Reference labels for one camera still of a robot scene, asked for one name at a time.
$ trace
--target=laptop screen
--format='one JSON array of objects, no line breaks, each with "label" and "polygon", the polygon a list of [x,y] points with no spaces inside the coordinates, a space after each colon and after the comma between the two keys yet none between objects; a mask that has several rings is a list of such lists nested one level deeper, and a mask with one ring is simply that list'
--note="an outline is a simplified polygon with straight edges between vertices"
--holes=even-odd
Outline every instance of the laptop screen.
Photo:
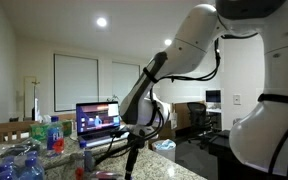
[{"label": "laptop screen", "polygon": [[112,130],[120,126],[118,102],[76,104],[77,135]]}]

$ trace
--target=laptop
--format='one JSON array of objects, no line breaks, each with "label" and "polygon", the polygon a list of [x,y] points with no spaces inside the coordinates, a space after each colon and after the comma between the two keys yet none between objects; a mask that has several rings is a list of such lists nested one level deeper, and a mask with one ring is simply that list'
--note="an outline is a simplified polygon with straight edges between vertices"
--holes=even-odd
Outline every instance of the laptop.
[{"label": "laptop", "polygon": [[[111,143],[110,133],[122,129],[117,101],[76,104],[76,131],[78,139],[85,140],[87,147]],[[113,141],[126,139],[128,133]]]}]

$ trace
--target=computer monitor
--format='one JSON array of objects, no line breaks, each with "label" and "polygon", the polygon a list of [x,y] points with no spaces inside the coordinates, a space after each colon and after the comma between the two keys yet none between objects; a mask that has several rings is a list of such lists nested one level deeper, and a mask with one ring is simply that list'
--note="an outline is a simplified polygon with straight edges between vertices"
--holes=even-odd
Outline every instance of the computer monitor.
[{"label": "computer monitor", "polygon": [[205,91],[206,102],[220,103],[221,102],[221,91],[220,90],[207,90]]},{"label": "computer monitor", "polygon": [[77,135],[113,130],[120,126],[118,102],[76,104]]}]

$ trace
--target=kitchen counter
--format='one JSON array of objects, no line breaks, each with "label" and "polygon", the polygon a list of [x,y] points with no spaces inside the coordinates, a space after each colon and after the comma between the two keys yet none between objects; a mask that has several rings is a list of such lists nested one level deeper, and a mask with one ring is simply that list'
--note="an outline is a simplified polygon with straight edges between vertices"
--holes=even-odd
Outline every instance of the kitchen counter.
[{"label": "kitchen counter", "polygon": [[[112,149],[121,147],[126,143],[126,140],[115,142],[112,145]],[[103,145],[88,150],[97,158],[106,152],[108,146],[109,145]],[[54,158],[41,156],[40,159],[45,168],[46,179],[75,179],[75,169],[77,166],[83,164],[83,162],[72,161],[72,154],[82,155],[83,150],[79,148],[77,141],[65,138],[65,149],[62,155]],[[108,158],[100,163],[95,170],[116,172],[124,176],[127,157],[128,153],[118,158]],[[84,179],[88,179],[88,175],[88,173],[85,173]],[[203,177],[149,150],[147,146],[139,150],[132,177],[136,180],[204,180]]]}]

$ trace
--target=ceiling light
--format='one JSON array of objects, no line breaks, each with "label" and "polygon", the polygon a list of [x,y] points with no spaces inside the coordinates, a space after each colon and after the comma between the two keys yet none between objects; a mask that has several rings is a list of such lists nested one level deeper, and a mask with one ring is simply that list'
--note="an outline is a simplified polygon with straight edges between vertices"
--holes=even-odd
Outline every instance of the ceiling light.
[{"label": "ceiling light", "polygon": [[97,25],[99,25],[100,27],[105,27],[107,25],[107,21],[105,18],[98,18],[96,21]]},{"label": "ceiling light", "polygon": [[166,46],[169,46],[169,45],[172,44],[172,40],[166,39],[166,40],[164,41],[164,44],[165,44]]}]

